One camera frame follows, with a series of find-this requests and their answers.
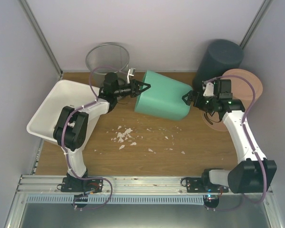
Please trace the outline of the green plastic bin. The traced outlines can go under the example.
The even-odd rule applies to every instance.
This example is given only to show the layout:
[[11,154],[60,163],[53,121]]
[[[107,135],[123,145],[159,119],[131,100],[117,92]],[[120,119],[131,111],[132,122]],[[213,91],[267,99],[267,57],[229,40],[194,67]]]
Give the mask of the green plastic bin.
[[150,70],[146,71],[142,81],[151,87],[137,97],[136,113],[175,121],[188,115],[190,107],[182,97],[192,90],[190,85]]

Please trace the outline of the silver wire mesh bin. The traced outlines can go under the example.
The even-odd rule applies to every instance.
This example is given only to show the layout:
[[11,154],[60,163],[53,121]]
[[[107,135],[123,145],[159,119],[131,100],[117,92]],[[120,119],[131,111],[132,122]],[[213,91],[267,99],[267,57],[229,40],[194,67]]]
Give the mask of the silver wire mesh bin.
[[105,75],[114,72],[118,76],[118,83],[124,85],[129,69],[130,54],[126,48],[117,43],[105,43],[91,49],[85,64],[93,72],[94,85],[102,87]]

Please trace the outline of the dark grey plastic bin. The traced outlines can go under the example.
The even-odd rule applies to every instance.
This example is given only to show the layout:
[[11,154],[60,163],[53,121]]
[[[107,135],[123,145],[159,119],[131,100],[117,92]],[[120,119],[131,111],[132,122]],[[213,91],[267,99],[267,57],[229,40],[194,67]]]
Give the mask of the dark grey plastic bin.
[[238,44],[225,39],[212,41],[192,81],[193,89],[201,91],[203,81],[221,76],[230,69],[238,68],[243,58],[244,51]]

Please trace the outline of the salmon pink plastic bin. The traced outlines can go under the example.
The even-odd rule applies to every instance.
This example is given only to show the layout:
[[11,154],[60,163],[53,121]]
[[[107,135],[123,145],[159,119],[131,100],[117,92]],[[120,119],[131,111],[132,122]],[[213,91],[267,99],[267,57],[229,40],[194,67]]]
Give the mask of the salmon pink plastic bin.
[[[230,69],[226,71],[224,76],[234,75],[234,76],[240,76],[244,79],[246,79],[254,88],[254,91],[256,93],[255,102],[258,100],[258,98],[261,96],[263,92],[263,85],[260,79],[253,73],[243,70],[243,69]],[[249,107],[249,105],[252,102],[253,99],[253,93],[250,88],[250,86],[244,82],[242,79],[239,78],[233,78],[233,77],[226,77],[226,79],[230,79],[232,86],[231,91],[233,93],[234,99],[239,99],[242,101],[245,109]],[[217,113],[214,113],[213,116],[209,115],[208,113],[205,113],[201,111],[201,117],[204,123],[210,127],[211,129],[219,132],[226,132],[227,128],[223,124],[223,122],[219,122],[219,115]]]

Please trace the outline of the white plastic tub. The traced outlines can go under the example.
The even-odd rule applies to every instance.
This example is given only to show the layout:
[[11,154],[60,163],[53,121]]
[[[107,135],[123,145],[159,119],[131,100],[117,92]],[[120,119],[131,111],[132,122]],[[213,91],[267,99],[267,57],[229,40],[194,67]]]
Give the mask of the white plastic tub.
[[89,85],[60,80],[51,89],[45,100],[27,125],[29,134],[57,145],[53,138],[54,128],[65,106],[77,108],[95,100]]

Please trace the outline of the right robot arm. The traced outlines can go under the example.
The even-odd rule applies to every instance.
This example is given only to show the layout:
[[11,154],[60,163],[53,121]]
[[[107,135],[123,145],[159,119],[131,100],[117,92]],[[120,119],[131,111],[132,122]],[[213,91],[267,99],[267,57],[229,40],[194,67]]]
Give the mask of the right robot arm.
[[212,192],[218,185],[228,187],[233,193],[266,194],[277,170],[274,160],[268,160],[250,130],[247,113],[242,102],[233,99],[231,80],[225,76],[204,82],[204,91],[189,91],[172,98],[181,99],[186,105],[208,113],[218,113],[226,126],[237,153],[237,166],[231,170],[208,169],[203,173],[201,188]]

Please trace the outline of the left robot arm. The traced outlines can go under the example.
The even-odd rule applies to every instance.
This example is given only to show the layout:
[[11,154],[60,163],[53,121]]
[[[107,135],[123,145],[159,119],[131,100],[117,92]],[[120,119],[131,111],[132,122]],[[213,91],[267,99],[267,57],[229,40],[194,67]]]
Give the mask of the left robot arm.
[[109,72],[104,76],[103,86],[98,94],[92,90],[95,100],[78,108],[65,106],[54,128],[53,138],[64,151],[68,175],[74,177],[72,187],[83,192],[88,188],[87,168],[83,161],[82,150],[97,123],[97,118],[112,111],[119,97],[138,97],[151,88],[151,85],[130,79],[120,85],[118,75]]

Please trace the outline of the left aluminium frame post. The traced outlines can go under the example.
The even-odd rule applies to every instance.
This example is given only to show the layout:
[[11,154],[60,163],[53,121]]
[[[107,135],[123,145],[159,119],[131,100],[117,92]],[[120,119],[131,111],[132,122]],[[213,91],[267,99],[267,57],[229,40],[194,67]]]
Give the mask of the left aluminium frame post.
[[19,3],[21,5],[21,7],[23,8],[26,16],[28,17],[28,19],[29,19],[38,39],[40,40],[44,50],[46,51],[52,65],[54,66],[56,72],[58,73],[59,79],[61,79],[63,77],[63,70],[59,66],[59,63],[58,63],[57,59],[55,58],[54,53],[51,50],[51,48],[50,48],[50,46],[49,46],[49,44],[48,44],[48,42],[44,36],[44,33],[42,32],[42,29],[39,26],[34,13],[32,12],[31,7],[29,6],[29,4],[26,0],[19,0]]

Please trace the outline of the aluminium frame post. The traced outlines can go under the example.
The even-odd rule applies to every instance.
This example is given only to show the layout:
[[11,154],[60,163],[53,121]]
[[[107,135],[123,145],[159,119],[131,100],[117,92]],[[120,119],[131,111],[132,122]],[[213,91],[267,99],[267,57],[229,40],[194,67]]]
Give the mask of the aluminium frame post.
[[58,63],[57,59],[55,58],[54,53],[51,50],[51,48],[50,48],[50,46],[49,46],[49,44],[48,44],[48,42],[44,36],[44,33],[42,32],[42,29],[39,26],[34,13],[32,12],[31,7],[29,6],[29,4],[26,0],[19,0],[19,3],[21,5],[21,7],[23,8],[26,16],[28,17],[28,19],[29,19],[38,39],[40,40],[44,50],[46,51],[52,65],[54,66],[56,72],[58,73],[59,79],[61,79],[63,77],[63,70],[59,66],[59,63]]
[[248,42],[252,38],[254,32],[256,31],[257,27],[259,26],[260,22],[265,16],[266,12],[269,10],[272,2],[273,0],[263,0],[262,1],[262,4],[260,5],[256,15],[254,16],[250,26],[248,27],[248,30],[246,31],[242,41],[239,44],[242,50],[244,50],[245,47],[247,46]]

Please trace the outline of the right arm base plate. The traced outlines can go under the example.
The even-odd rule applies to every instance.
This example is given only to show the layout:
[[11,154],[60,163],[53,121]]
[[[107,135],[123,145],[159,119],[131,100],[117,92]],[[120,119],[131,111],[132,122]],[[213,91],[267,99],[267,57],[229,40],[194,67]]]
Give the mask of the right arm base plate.
[[221,185],[204,182],[201,177],[184,177],[180,180],[181,186],[185,187],[188,193],[228,193],[229,189]]

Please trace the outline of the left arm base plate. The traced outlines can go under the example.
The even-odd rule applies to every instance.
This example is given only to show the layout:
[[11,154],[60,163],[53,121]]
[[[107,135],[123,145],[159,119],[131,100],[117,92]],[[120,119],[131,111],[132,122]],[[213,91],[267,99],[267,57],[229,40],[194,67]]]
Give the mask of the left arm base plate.
[[81,193],[98,193],[102,191],[102,180],[80,180],[72,176],[63,178],[62,183],[57,185],[61,192],[81,192]]

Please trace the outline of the right aluminium frame post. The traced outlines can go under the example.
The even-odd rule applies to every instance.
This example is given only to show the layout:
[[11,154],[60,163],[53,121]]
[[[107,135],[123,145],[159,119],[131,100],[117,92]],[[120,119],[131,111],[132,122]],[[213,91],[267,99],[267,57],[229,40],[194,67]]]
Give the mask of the right aluminium frame post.
[[273,0],[263,0],[262,1],[262,4],[260,5],[256,15],[254,16],[250,26],[248,27],[248,30],[246,31],[242,41],[239,44],[242,50],[244,50],[245,47],[247,46],[248,42],[252,38],[254,32],[256,31],[257,27],[259,26],[260,22],[265,16],[266,12],[269,10],[272,2]]

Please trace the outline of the aluminium mounting rail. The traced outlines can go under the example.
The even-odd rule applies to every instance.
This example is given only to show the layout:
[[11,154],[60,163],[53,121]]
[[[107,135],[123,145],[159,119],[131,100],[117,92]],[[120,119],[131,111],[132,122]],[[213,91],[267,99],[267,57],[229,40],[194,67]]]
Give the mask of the aluminium mounting rail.
[[[55,175],[23,175],[17,193],[26,194],[60,194],[57,185],[62,183],[64,176]],[[179,176],[106,176],[111,184],[105,181],[101,195],[206,195],[206,192],[194,189],[188,193],[180,184]]]

